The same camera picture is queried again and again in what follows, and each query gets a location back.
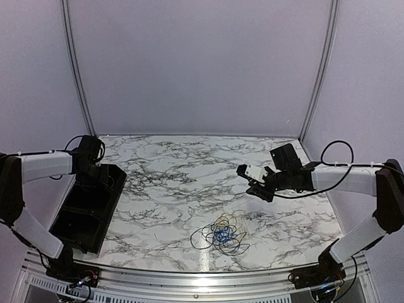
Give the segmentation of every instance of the wire bundle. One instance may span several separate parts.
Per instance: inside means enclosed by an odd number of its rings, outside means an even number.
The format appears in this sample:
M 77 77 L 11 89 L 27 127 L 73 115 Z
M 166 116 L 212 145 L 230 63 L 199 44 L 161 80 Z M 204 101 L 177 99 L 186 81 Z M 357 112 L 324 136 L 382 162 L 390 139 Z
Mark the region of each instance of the wire bundle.
M 85 281 L 85 280 L 82 279 L 82 278 L 79 278 L 78 276 L 77 276 L 77 277 L 73 277 L 73 276 L 72 276 L 72 277 L 66 277 L 66 276 L 60 275 L 59 273 L 57 273 L 56 271 L 54 271 L 54 270 L 50 267 L 49 257 L 46 256 L 45 254 L 43 254 L 39 249 L 37 249 L 37 248 L 35 248 L 35 249 L 36 249 L 36 251 L 39 253 L 40 262 L 42 263 L 42 266 L 43 266 L 46 270 L 49 270 L 49 271 L 52 272 L 54 275 L 59 276 L 60 278 L 62 278 L 62 279 L 65 280 L 65 281 L 70 280 L 70 282 L 73 282 L 73 281 L 74 281 L 74 282 L 76 283 L 74 286 L 73 286 L 73 285 L 70 285 L 70 288 L 81 287 L 81 286 L 83 286 L 83 285 L 87 286 L 87 288 L 88 288 L 87 297 L 86 297 L 84 300 L 81 300 L 81 301 L 78 301 L 78 300 L 76 300 L 76 299 L 70 300 L 69 297 L 60 297 L 56 292 L 54 292 L 55 295 L 56 295 L 56 297 L 57 297 L 57 299 L 58 299 L 58 302 L 59 302 L 59 303 L 86 303 L 86 302 L 88 302 L 88 300 L 90 300 L 92 291 L 91 291 L 91 286 L 87 283 L 87 281 Z M 96 274 L 95 274 L 92 270 L 86 270 L 83 274 L 85 274 L 85 273 L 87 273 L 87 272 L 89 272 L 89 274 L 90 274 L 90 273 L 92 274 L 92 275 L 89 275 L 89 276 L 88 276 L 89 281 L 91 281 L 92 279 L 96 279 L 96 278 L 97 278 Z M 66 294 L 69 295 L 68 290 L 69 290 L 69 287 L 66 287 Z
M 339 284 L 334 283 L 334 285 L 326 285 L 326 286 L 321 287 L 319 290 L 316 291 L 317 296 L 318 296 L 318 297 L 322 297 L 323 295 L 328 295 L 328 294 L 330 294 L 330 293 L 335 292 L 335 296 L 334 296 L 334 298 L 333 298 L 333 300 L 334 300 L 334 299 L 336 298 L 338 292 L 340 291 L 340 289 L 341 289 L 341 288 L 343 287 L 343 285 L 345 284 L 345 280 L 342 278 L 342 276 L 338 274 L 338 277 L 340 278 L 341 283 L 339 283 Z
M 242 243 L 247 235 L 244 221 L 245 212 L 236 210 L 233 213 L 223 213 L 211 224 L 195 230 L 191 235 L 191 245 L 195 249 L 214 247 L 226 256 L 238 256 L 244 253 L 250 244 Z

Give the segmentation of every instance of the black cable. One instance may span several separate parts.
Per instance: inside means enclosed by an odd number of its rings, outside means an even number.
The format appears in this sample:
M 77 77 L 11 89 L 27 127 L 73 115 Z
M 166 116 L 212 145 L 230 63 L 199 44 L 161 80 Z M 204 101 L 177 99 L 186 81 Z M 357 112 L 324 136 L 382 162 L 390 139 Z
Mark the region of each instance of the black cable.
M 349 147 L 349 150 L 350 150 L 350 152 L 351 152 L 351 164 L 353 164 L 353 162 L 354 162 L 354 160 L 355 160 L 355 159 L 354 159 L 354 149 L 352 148 L 351 144 L 349 144 L 348 142 L 343 141 L 343 140 L 335 140 L 335 141 L 332 141 L 331 143 L 328 143 L 328 145 L 324 148 L 323 152 L 321 153 L 320 162 L 321 162 L 322 164 L 324 164 L 324 165 L 327 165 L 327 166 L 334 166 L 333 163 L 327 163 L 327 162 L 324 161 L 324 155 L 325 155 L 326 151 L 327 151 L 331 146 L 333 146 L 334 144 L 337 144 L 337 143 L 342 143 L 342 144 L 347 145 L 347 146 Z
M 351 258 L 352 258 L 353 262 L 355 263 L 355 276 L 353 276 L 352 283 L 351 283 L 351 285 L 349 285 L 348 289 L 337 300 L 334 300 L 334 302 L 341 300 L 341 298 L 344 295 L 346 295 L 350 291 L 350 289 L 353 287 L 353 285 L 355 284 L 356 278 L 358 276 L 358 264 L 356 263 L 356 260 L 354 257 L 351 257 Z
M 58 178 L 55 178 L 55 177 L 50 177 L 52 180 L 55 180 L 55 181 L 57 181 L 57 180 L 60 180 L 60 179 L 62 179 L 62 177 L 63 177 L 63 175 L 60 175 Z
M 39 253 L 40 262 L 42 263 L 42 266 L 43 266 L 46 270 L 52 271 L 51 268 L 48 267 L 48 266 L 45 264 L 43 254 L 40 252 L 39 249 L 37 249 L 37 252 Z
M 104 156 L 105 156 L 105 143 L 103 141 L 101 141 L 101 148 L 100 149 L 101 149 L 101 156 L 95 160 L 95 163 L 97 163 L 97 162 L 101 161 L 102 159 L 104 159 Z
M 82 138 L 82 137 L 84 137 L 84 135 L 81 134 L 81 135 L 79 135 L 79 136 L 75 136 L 75 137 L 71 138 L 70 141 L 68 142 L 68 144 L 66 144 L 66 146 L 64 147 L 64 150 L 67 150 L 68 147 L 69 147 L 69 145 L 70 145 L 70 143 L 72 143 L 75 139 L 77 139 L 77 138 Z
M 87 282 L 84 282 L 84 285 L 86 285 L 86 286 L 88 287 L 88 295 L 87 295 L 87 298 L 86 298 L 85 300 L 83 300 L 83 301 L 81 301 L 81 302 L 78 302 L 78 303 L 86 303 L 86 302 L 88 302 L 88 300 L 90 300 L 90 297 L 91 297 L 91 287 L 89 286 L 89 284 L 88 284 Z
M 79 135 L 79 136 L 75 136 L 75 137 L 71 138 L 70 141 L 68 142 L 68 144 L 66 144 L 66 146 L 64 147 L 64 150 L 63 150 L 63 151 L 67 151 L 67 150 L 68 150 L 68 147 L 69 147 L 70 143 L 73 142 L 73 140 L 75 140 L 75 139 L 77 139 L 77 138 L 82 138 L 82 137 L 84 137 L 84 136 L 81 134 L 81 135 Z M 63 178 L 63 175 L 60 175 L 59 177 L 49 177 L 49 178 L 51 178 L 52 180 L 58 181 L 58 180 L 60 180 L 60 179 Z
M 320 158 L 321 163 L 324 164 L 324 165 L 327 165 L 327 166 L 336 166 L 336 167 L 346 167 L 346 166 L 348 166 L 348 164 L 344 164 L 344 163 L 337 163 L 337 164 L 335 164 L 335 163 L 326 163 L 326 162 L 323 160 L 323 157 L 324 157 L 324 154 L 325 154 L 326 150 L 327 150 L 331 145 L 333 145 L 333 144 L 335 144 L 335 143 L 343 143 L 343 144 L 347 145 L 347 146 L 349 147 L 350 151 L 351 151 L 351 154 L 354 153 L 353 148 L 350 146 L 350 144 L 349 144 L 348 142 L 342 141 L 342 140 L 336 140 L 336 141 L 331 142 L 329 145 L 327 145 L 326 148 L 325 148 L 325 149 L 323 150 L 323 152 L 321 153 L 321 158 Z M 351 164 L 350 164 L 350 166 L 352 166 L 352 167 L 379 167 L 379 168 L 381 168 L 381 169 L 388 169 L 388 170 L 390 170 L 390 171 L 392 171 L 392 172 L 395 172 L 395 173 L 401 175 L 402 177 L 404 177 L 404 173 L 403 173 L 403 172 L 400 172 L 399 170 L 396 170 L 396 169 L 394 169 L 394 168 L 392 168 L 392 167 L 386 165 L 385 163 L 383 163 L 382 165 L 380 165 L 380 164 L 373 164 L 373 165 L 372 165 L 372 164 L 354 164 L 354 163 L 352 163 L 352 162 L 353 162 L 353 161 L 351 161 Z

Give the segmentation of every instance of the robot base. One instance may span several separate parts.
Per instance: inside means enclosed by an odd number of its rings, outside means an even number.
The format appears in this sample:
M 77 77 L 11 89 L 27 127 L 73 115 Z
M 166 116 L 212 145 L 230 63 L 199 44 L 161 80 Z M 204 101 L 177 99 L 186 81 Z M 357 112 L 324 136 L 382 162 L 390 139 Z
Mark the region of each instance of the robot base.
M 79 276 L 78 278 L 80 278 L 80 279 L 84 279 L 86 276 L 88 276 L 89 273 L 91 273 L 91 274 L 94 273 L 95 278 L 92 278 L 87 283 L 89 284 L 89 286 L 91 288 L 97 287 L 98 281 L 100 280 L 100 268 L 99 267 L 91 266 L 91 265 L 87 265 L 87 264 L 79 264 L 79 263 L 75 263 L 74 267 L 76 268 L 77 272 L 81 273 L 78 275 Z M 58 280 L 72 282 L 72 279 L 63 278 L 60 275 L 56 275 L 51 270 L 47 270 L 46 275 L 51 278 L 58 279 Z
M 347 276 L 343 268 L 334 269 L 332 275 L 330 273 L 321 274 L 321 272 L 319 265 L 296 268 L 291 271 L 289 280 L 295 285 L 296 289 L 301 289 L 340 281 L 340 277 L 345 278 Z

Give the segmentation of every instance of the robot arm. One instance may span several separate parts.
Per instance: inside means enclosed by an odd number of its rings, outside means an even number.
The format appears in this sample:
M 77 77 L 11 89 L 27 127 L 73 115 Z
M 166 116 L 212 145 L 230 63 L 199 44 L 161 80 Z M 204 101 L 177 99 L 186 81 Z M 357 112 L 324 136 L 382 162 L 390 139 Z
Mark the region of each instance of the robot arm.
M 340 182 L 335 190 L 368 194 L 377 198 L 376 211 L 321 253 L 318 266 L 310 266 L 306 272 L 301 268 L 292 271 L 292 281 L 296 288 L 319 285 L 325 279 L 336 281 L 339 279 L 338 275 L 345 277 L 342 262 L 359 251 L 371 248 L 386 234 L 396 232 L 404 225 L 404 178 L 395 172 L 402 172 L 396 160 L 368 167 L 337 164 L 330 166 L 321 162 L 302 166 L 290 144 L 270 153 L 279 172 L 274 172 L 269 167 L 262 169 L 253 165 L 238 167 L 238 175 L 249 181 L 248 194 L 272 202 L 277 191 L 324 191 Z
M 0 218 L 29 247 L 47 256 L 54 272 L 78 276 L 73 251 L 53 236 L 29 212 L 23 200 L 22 185 L 26 182 L 56 175 L 76 174 L 83 185 L 108 181 L 107 167 L 97 165 L 104 145 L 92 136 L 83 136 L 79 147 L 72 151 L 48 151 L 16 155 L 0 154 Z

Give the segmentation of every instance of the metal frame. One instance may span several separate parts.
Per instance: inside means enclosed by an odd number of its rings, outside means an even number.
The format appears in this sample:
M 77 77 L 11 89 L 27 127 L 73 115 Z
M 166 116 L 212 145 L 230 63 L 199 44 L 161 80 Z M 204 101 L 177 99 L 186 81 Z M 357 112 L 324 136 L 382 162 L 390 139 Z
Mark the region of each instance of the metal frame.
M 69 61 L 71 65 L 71 71 L 73 73 L 74 85 L 76 86 L 78 100 L 80 102 L 81 113 L 83 114 L 84 122 L 86 124 L 87 131 L 95 136 L 95 129 L 93 121 L 90 115 L 90 108 L 88 107 L 88 102 L 81 80 L 80 69 L 78 66 L 78 61 L 76 57 L 76 49 L 74 47 L 73 32 L 71 29 L 70 12 L 68 0 L 61 0 L 62 18 L 64 34 L 66 36 L 66 44 L 68 47 Z
M 321 87 L 323 86 L 324 77 L 328 62 L 330 61 L 331 51 L 335 39 L 335 29 L 338 17 L 338 9 L 340 6 L 340 0 L 331 0 L 330 15 L 328 17 L 328 26 L 326 32 L 326 38 L 324 41 L 323 54 L 321 55 L 320 65 L 317 73 L 316 82 L 311 94 L 309 107 L 307 108 L 306 117 L 304 118 L 302 129 L 300 130 L 299 141 L 302 143 L 310 128 L 313 120 L 314 111 L 318 105 L 318 100 L 321 94 Z
M 364 254 L 358 254 L 356 260 L 358 277 L 364 281 L 362 287 L 367 303 L 378 303 L 377 297 L 371 292 L 373 288 L 370 271 Z M 271 302 L 271 300 L 288 302 L 287 298 L 290 298 L 292 293 L 307 291 L 307 289 L 294 289 L 293 284 L 288 281 L 291 268 L 237 273 L 172 273 L 116 268 L 100 264 L 97 266 L 101 269 L 100 281 L 98 287 L 92 289 L 93 296 L 89 302 L 258 303 Z M 350 283 L 355 272 L 354 263 L 347 261 L 344 266 L 347 272 L 347 283 Z M 11 302 L 24 302 L 29 285 L 63 294 L 67 283 L 47 277 L 37 252 L 29 251 Z

